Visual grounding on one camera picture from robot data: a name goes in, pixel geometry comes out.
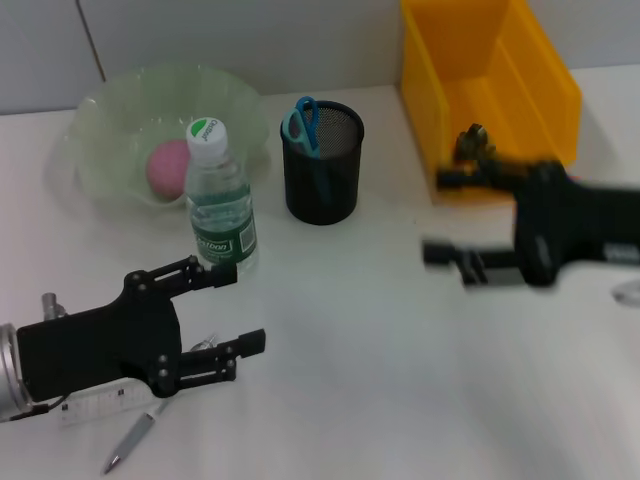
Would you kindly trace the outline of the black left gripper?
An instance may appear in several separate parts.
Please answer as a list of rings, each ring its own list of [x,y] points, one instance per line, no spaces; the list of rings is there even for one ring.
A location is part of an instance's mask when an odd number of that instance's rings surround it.
[[[265,351],[265,330],[181,354],[172,299],[237,280],[235,265],[206,268],[191,255],[127,275],[121,294],[108,305],[19,328],[20,366],[28,393],[34,399],[52,399],[129,377],[167,398],[182,390],[233,382],[239,359]]]

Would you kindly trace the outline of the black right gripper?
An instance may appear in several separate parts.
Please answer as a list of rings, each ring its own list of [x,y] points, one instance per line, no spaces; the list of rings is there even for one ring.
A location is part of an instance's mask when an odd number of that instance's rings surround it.
[[[465,287],[512,286],[525,281],[546,288],[555,284],[564,266],[575,262],[640,266],[638,189],[575,180],[555,162],[536,165],[526,176],[525,165],[493,159],[471,167],[439,169],[436,188],[509,193],[518,188],[514,193],[515,252],[429,240],[422,243],[423,263],[455,265]]]

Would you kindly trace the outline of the clear green-label water bottle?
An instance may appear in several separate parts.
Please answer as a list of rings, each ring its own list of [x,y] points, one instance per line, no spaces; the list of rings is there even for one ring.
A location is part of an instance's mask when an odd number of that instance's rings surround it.
[[[251,188],[243,166],[233,156],[219,119],[194,120],[186,142],[184,192],[198,254],[210,266],[232,265],[242,274],[257,259]]]

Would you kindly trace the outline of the transparent plastic ruler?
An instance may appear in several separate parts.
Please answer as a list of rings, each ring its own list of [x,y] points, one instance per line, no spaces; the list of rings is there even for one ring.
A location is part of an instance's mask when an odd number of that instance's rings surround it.
[[[157,402],[146,384],[123,379],[71,394],[57,410],[58,425],[67,428]]]

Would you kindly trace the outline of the pink toy peach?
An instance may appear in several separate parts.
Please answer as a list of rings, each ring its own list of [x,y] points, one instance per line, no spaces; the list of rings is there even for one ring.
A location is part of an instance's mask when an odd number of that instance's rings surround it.
[[[185,140],[170,140],[158,145],[149,155],[145,169],[153,193],[170,201],[181,197],[189,159]]]

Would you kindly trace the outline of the blue and teal scissors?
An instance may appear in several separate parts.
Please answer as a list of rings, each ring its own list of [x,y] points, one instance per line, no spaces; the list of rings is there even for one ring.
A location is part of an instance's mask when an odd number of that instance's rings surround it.
[[[319,202],[330,207],[332,201],[330,175],[326,166],[321,166],[320,146],[317,138],[319,108],[311,96],[303,96],[283,118],[284,134],[287,143],[303,156],[316,159],[317,165],[311,168],[311,177],[316,187]]]

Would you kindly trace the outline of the black mesh pen holder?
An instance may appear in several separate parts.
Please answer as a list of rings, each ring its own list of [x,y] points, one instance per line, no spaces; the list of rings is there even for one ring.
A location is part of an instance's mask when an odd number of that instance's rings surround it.
[[[328,100],[316,102],[320,115],[317,127],[319,163],[327,167],[330,175],[330,207],[324,207],[319,202],[311,177],[311,168],[317,165],[317,160],[303,156],[287,143],[281,132],[283,120],[280,137],[286,205],[298,220],[323,226],[346,219],[357,205],[364,124],[354,110],[341,103]]]

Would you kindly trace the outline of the silver retractable pen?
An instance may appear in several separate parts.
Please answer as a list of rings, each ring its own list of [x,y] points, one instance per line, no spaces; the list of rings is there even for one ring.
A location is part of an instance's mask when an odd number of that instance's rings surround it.
[[[126,435],[116,445],[101,470],[103,476],[108,475],[127,460],[140,442],[149,434],[157,420],[175,400],[175,397],[163,399],[156,407],[143,412],[131,426]]]

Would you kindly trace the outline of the translucent green fruit plate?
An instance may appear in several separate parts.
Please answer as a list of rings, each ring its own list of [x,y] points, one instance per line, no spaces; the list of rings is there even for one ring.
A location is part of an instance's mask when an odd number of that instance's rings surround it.
[[[251,179],[268,169],[269,127],[251,86],[206,65],[160,64],[113,77],[81,101],[46,163],[45,184],[68,205],[180,208],[183,199],[152,190],[146,165],[158,146],[184,139],[188,125],[204,116],[226,125]]]

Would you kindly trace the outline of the yellow plastic storage bin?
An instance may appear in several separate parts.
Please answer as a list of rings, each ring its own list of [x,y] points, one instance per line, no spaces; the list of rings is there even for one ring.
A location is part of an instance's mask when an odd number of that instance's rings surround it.
[[[575,162],[582,94],[526,0],[401,0],[400,90],[434,204],[504,203],[488,190],[439,191],[458,135],[483,126],[519,160]]]

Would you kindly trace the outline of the silver plug connector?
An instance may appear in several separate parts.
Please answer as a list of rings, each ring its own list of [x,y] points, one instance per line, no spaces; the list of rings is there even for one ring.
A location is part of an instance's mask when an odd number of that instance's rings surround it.
[[[43,318],[45,321],[55,320],[67,315],[65,308],[58,303],[55,293],[47,292],[41,296]]]

